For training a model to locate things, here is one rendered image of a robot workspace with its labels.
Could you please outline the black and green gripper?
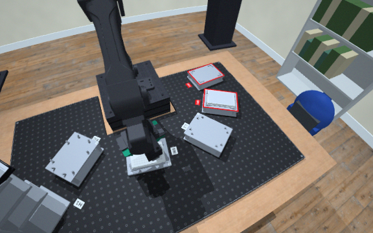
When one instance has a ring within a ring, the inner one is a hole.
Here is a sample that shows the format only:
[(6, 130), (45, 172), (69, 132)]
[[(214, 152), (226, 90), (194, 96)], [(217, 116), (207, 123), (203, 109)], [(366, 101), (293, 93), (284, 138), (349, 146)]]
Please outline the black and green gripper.
[[(162, 127), (154, 120), (153, 122), (148, 119), (150, 124), (153, 126), (153, 132), (154, 132), (154, 137), (157, 140), (157, 142), (162, 139), (165, 136), (165, 132), (163, 131)], [(116, 141), (122, 150), (123, 154), (125, 157), (133, 156), (128, 147), (128, 141), (127, 141), (127, 136), (126, 136), (126, 130), (121, 132), (121, 137), (117, 138)]]

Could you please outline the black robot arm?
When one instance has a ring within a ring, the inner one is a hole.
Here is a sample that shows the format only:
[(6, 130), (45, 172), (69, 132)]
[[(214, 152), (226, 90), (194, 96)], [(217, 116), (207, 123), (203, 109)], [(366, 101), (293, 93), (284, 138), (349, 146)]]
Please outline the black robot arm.
[(115, 117), (121, 117), (123, 126), (127, 126), (129, 151), (132, 155), (145, 154), (148, 162), (154, 161), (163, 154), (163, 150), (154, 137), (153, 126), (143, 112), (150, 104), (147, 91), (154, 89), (154, 85), (150, 77), (136, 79), (139, 74), (137, 65), (132, 64), (123, 46), (121, 35), (121, 17), (125, 16), (123, 2), (122, 0), (77, 0), (77, 2), (88, 20), (95, 26), (104, 60), (108, 101)]

